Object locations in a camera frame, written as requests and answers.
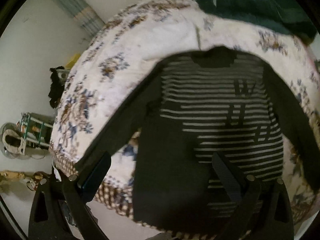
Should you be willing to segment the black grey striped sweater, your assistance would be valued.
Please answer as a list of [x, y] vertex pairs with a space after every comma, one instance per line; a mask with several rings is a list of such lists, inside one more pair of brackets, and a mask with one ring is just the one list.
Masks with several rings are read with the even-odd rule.
[[217, 47], [156, 64], [76, 163], [81, 172], [114, 155], [140, 131], [132, 191], [138, 222], [173, 232], [218, 235], [236, 203], [212, 165], [224, 155], [263, 182], [284, 177], [288, 141], [312, 192], [319, 148], [308, 116], [286, 82], [259, 57]]

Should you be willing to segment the clutter on floor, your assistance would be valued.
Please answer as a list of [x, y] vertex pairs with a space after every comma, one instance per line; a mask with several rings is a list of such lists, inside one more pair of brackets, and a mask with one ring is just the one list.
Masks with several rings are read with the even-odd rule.
[[1, 193], [8, 192], [9, 187], [12, 183], [22, 183], [30, 191], [36, 191], [40, 184], [40, 181], [49, 177], [49, 174], [42, 171], [32, 173], [23, 171], [3, 170], [1, 171]]

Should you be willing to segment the fur lined slipper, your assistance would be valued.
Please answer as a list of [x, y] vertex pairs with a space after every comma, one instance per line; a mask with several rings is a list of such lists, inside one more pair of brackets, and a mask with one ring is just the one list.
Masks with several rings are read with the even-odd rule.
[[26, 140], [17, 126], [7, 122], [1, 126], [1, 152], [7, 158], [25, 156]]

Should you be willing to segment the green metal rack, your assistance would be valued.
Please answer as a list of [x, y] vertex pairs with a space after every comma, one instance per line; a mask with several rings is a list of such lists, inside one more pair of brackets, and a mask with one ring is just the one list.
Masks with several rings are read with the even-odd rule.
[[22, 138], [37, 147], [49, 148], [54, 118], [47, 115], [25, 112], [17, 122]]

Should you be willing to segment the black garment on rack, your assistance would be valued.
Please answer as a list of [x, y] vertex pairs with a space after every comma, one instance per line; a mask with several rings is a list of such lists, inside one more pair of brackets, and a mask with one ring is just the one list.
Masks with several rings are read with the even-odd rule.
[[58, 70], [62, 70], [62, 69], [64, 69], [63, 66], [49, 69], [51, 72], [50, 79], [52, 83], [50, 85], [50, 91], [49, 91], [48, 97], [50, 98], [49, 100], [50, 106], [53, 109], [55, 109], [59, 105], [61, 96], [64, 91], [64, 85], [61, 83], [57, 73]]

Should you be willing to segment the yellow object behind bed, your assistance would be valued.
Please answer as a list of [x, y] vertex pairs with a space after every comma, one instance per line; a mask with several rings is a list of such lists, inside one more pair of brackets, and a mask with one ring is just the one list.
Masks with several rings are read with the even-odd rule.
[[78, 59], [80, 58], [80, 54], [76, 53], [74, 54], [71, 59], [68, 61], [68, 63], [65, 65], [65, 69], [70, 70], [72, 69], [72, 67], [76, 64], [76, 62], [78, 61]]

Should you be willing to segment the white floral bed blanket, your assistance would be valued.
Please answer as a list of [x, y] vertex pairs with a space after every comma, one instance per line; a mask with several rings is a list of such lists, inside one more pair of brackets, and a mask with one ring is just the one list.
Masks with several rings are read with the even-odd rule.
[[72, 68], [50, 140], [57, 168], [75, 173], [74, 164], [157, 61], [216, 46], [270, 63], [301, 100], [319, 136], [319, 74], [300, 38], [207, 14], [193, 0], [143, 0], [113, 16]]

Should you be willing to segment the dark green cloth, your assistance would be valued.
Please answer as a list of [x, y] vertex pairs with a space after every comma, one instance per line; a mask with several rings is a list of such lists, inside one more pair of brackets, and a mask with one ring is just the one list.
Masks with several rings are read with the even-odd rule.
[[194, 0], [207, 14], [295, 35], [310, 45], [317, 29], [296, 0]]

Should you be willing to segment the striped window curtain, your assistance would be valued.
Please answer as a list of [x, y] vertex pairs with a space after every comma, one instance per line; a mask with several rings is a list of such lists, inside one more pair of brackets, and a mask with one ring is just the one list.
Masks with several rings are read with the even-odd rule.
[[91, 37], [104, 26], [103, 20], [85, 0], [52, 0]]

